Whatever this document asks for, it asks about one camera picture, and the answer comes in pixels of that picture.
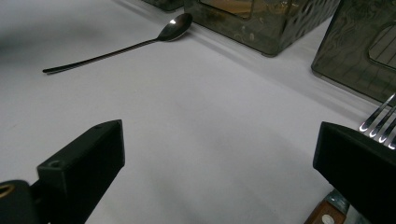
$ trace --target white tabletop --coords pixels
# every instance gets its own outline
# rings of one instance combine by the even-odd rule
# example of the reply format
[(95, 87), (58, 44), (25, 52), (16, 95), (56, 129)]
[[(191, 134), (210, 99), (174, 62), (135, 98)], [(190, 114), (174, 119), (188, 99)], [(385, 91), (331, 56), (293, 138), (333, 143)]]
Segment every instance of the white tabletop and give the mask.
[(179, 40), (47, 76), (155, 38), (179, 9), (138, 0), (0, 3), (0, 182), (122, 119), (126, 164), (87, 223), (303, 223), (332, 186), (312, 167), (322, 121), (376, 105), (315, 77), (330, 20), (275, 58), (193, 24)]

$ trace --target brown wooden handle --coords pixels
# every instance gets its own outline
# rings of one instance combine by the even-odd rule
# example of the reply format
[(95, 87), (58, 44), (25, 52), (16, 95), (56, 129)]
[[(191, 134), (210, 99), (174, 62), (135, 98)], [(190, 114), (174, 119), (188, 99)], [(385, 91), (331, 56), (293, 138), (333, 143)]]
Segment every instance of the brown wooden handle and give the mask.
[(322, 201), (304, 224), (343, 224), (346, 218), (347, 215), (340, 212), (332, 204)]

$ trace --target fork head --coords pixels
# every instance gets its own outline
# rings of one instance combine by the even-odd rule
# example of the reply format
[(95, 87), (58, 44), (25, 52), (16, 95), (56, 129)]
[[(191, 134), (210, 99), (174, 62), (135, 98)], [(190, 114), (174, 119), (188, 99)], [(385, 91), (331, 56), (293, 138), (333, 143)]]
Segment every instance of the fork head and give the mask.
[[(393, 113), (396, 110), (396, 106), (392, 107), (388, 113), (374, 126), (373, 129), (370, 129), (370, 127), (373, 125), (373, 123), (379, 119), (381, 116), (381, 112), (389, 105), (389, 103), (392, 101), (393, 97), (395, 96), (396, 93), (393, 93), (387, 101), (385, 101), (382, 105), (380, 105), (375, 112), (366, 120), (363, 122), (363, 124), (359, 127), (359, 131), (361, 133), (368, 133), (369, 130), (370, 133), (368, 134), (369, 137), (375, 138), (378, 133), (381, 132), (381, 130), (385, 130), (382, 132), (382, 135), (379, 136), (378, 142), (381, 144), (385, 144), (387, 141), (389, 135), (391, 134), (392, 130), (396, 126), (396, 118), (393, 120), (391, 124), (387, 127), (387, 121), (390, 119), (390, 117), (393, 115)], [(392, 139), (392, 141), (388, 144), (388, 147), (391, 149), (396, 148), (396, 137)]]

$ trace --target utensil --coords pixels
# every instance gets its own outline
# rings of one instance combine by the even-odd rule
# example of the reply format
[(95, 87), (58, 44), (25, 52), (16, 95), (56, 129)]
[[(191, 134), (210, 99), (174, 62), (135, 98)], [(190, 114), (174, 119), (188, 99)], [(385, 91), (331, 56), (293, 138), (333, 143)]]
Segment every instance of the utensil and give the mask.
[[(381, 112), (389, 105), (391, 100), (394, 98), (395, 93), (393, 93), (386, 102), (379, 106), (378, 109), (359, 127), (359, 132), (366, 135), (370, 127), (373, 125), (376, 119), (379, 119)], [(374, 138), (381, 130), (385, 129), (386, 123), (391, 117), (391, 115), (396, 110), (396, 106), (394, 106), (379, 122), (375, 127), (370, 131), (368, 137)], [(386, 130), (379, 137), (377, 142), (381, 144), (385, 144), (386, 140), (389, 137), (389, 134), (392, 132), (396, 124), (396, 119), (386, 128)], [(394, 137), (388, 147), (390, 149), (395, 149), (396, 137)], [(334, 189), (328, 196), (324, 198), (324, 200), (319, 203), (319, 205), (314, 209), (311, 215), (308, 217), (304, 224), (316, 224), (316, 223), (332, 223), (332, 224), (342, 224), (347, 217), (347, 208), (346, 205), (349, 205), (349, 202), (346, 198), (344, 198), (338, 190)], [(361, 217), (359, 223), (370, 223), (364, 217)]]
[(145, 45), (148, 44), (152, 44), (155, 42), (167, 42), (167, 41), (172, 41), (177, 39), (178, 37), (182, 36), (191, 26), (192, 23), (192, 15), (189, 13), (183, 13), (179, 16), (177, 16), (176, 18), (174, 18), (173, 20), (169, 21), (169, 23), (163, 28), (163, 30), (160, 32), (160, 34), (157, 36), (157, 38), (154, 39), (150, 39), (147, 41), (144, 41), (142, 43), (133, 45), (131, 47), (125, 48), (125, 49), (119, 49), (117, 51), (102, 55), (102, 56), (98, 56), (89, 60), (85, 60), (79, 63), (71, 63), (68, 65), (64, 65), (64, 66), (59, 66), (59, 67), (53, 67), (53, 68), (49, 68), (49, 69), (44, 69), (43, 73), (46, 74), (54, 74), (54, 73), (59, 73), (65, 70), (69, 70), (72, 68), (76, 68), (76, 67), (80, 67), (82, 65), (88, 64), (88, 63), (93, 63), (111, 56), (115, 56), (117, 54), (121, 54), (123, 52), (126, 52), (128, 50), (132, 50), (132, 49), (137, 49), (140, 47), (143, 47)]

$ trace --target spoon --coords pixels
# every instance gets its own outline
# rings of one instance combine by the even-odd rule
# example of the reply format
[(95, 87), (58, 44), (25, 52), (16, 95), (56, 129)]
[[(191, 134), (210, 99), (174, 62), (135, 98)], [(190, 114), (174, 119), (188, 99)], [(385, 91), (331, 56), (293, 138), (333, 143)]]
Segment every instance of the spoon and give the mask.
[(157, 38), (155, 39), (150, 39), (147, 41), (144, 41), (140, 44), (136, 44), (133, 45), (131, 47), (125, 48), (125, 49), (119, 49), (117, 51), (102, 55), (102, 56), (98, 56), (95, 58), (91, 58), (89, 60), (85, 60), (79, 63), (70, 63), (68, 65), (64, 65), (64, 66), (59, 66), (59, 67), (53, 67), (53, 68), (48, 68), (48, 69), (44, 69), (43, 73), (46, 74), (55, 74), (55, 73), (59, 73), (62, 71), (66, 71), (72, 68), (76, 68), (76, 67), (80, 67), (82, 65), (88, 64), (88, 63), (93, 63), (111, 56), (115, 56), (117, 54), (121, 54), (123, 52), (126, 52), (128, 50), (131, 49), (137, 49), (140, 47), (143, 47), (145, 45), (148, 44), (152, 44), (158, 41), (172, 41), (177, 39), (178, 37), (180, 37), (181, 35), (183, 35), (191, 26), (192, 23), (192, 15), (190, 13), (183, 13), (179, 16), (177, 16), (176, 18), (174, 18), (173, 20), (169, 21), (169, 23), (163, 27), (163, 30), (160, 32), (160, 34), (157, 36)]

